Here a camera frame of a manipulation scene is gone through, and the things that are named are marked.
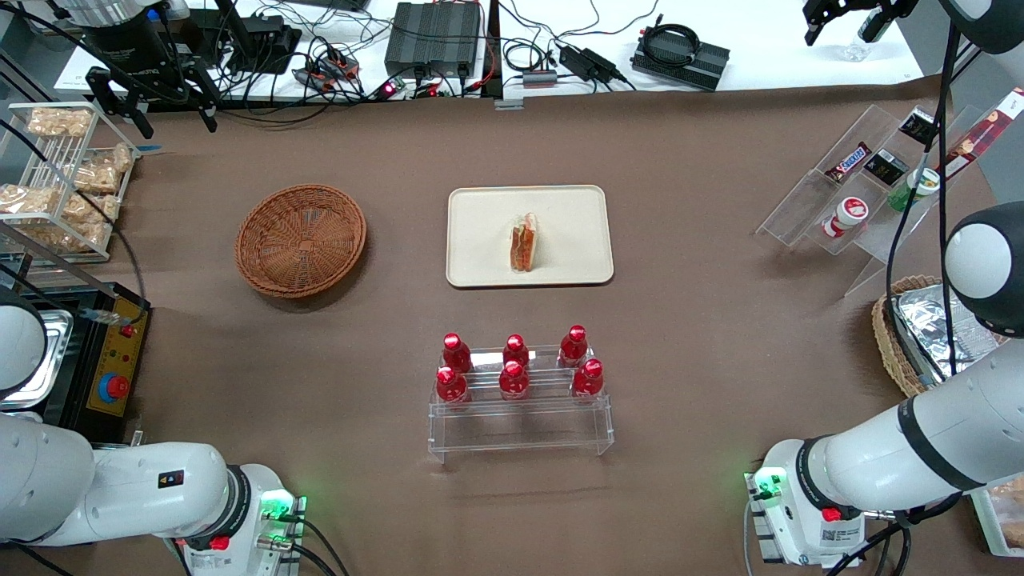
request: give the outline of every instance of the metal tray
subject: metal tray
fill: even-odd
[[[71,329],[75,317],[68,311],[48,310],[39,313],[46,326],[46,355],[29,383],[22,389],[0,401],[0,411],[24,410],[39,404],[53,389],[53,380],[60,369],[60,361],[68,352]]]

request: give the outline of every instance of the aluminum foil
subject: aluminum foil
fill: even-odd
[[[896,297],[896,317],[916,341],[916,352],[921,353],[919,360],[929,364],[936,380],[948,378],[951,371],[942,285],[904,292]],[[949,308],[953,318],[956,369],[961,371],[995,349],[999,342],[988,329],[978,323],[974,314],[961,303],[954,293],[949,294]]]

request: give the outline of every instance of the brown woven basket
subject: brown woven basket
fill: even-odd
[[[893,294],[927,288],[939,282],[939,279],[933,276],[909,276],[893,283]],[[879,342],[879,352],[882,353],[882,363],[886,367],[886,372],[889,372],[889,375],[896,381],[896,385],[908,398],[925,392],[925,385],[918,378],[918,372],[906,359],[903,348],[900,347],[899,341],[896,339],[896,332],[893,331],[889,314],[886,311],[885,296],[879,298],[879,301],[874,302],[874,306],[871,308],[871,327],[874,328],[874,339]]]
[[[296,186],[249,212],[234,241],[234,263],[257,291],[302,298],[348,274],[366,241],[367,220],[348,195],[322,184]]]

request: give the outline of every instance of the red bottle cap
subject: red bottle cap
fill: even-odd
[[[510,360],[510,361],[506,362],[505,363],[505,373],[508,374],[509,376],[513,377],[513,378],[518,378],[519,376],[522,376],[522,373],[523,373],[522,364],[519,364],[518,362],[516,362],[514,360]]]
[[[512,334],[509,336],[508,347],[511,352],[519,352],[526,347],[526,343],[522,341],[522,336],[519,334]]]
[[[444,336],[444,347],[447,349],[456,351],[459,349],[459,346],[461,345],[462,338],[459,337],[459,334],[452,332],[451,334]]]
[[[449,367],[449,366],[443,366],[443,367],[437,369],[437,383],[438,384],[449,385],[449,384],[455,382],[456,378],[458,378],[458,377],[459,377],[459,374],[456,373],[456,371],[454,369],[452,369],[451,367]]]
[[[839,508],[825,508],[821,510],[821,518],[825,522],[838,522],[843,520],[843,512],[839,511]]]
[[[587,339],[587,330],[583,326],[577,324],[572,328],[569,328],[569,339],[573,342],[582,342]]]
[[[604,373],[604,365],[601,364],[600,360],[592,358],[583,365],[580,371],[588,378],[599,378]]]

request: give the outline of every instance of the white tray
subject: white tray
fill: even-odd
[[[537,216],[534,270],[512,272],[512,227],[527,212]],[[459,288],[607,282],[614,263],[604,191],[582,184],[453,192],[445,274]]]

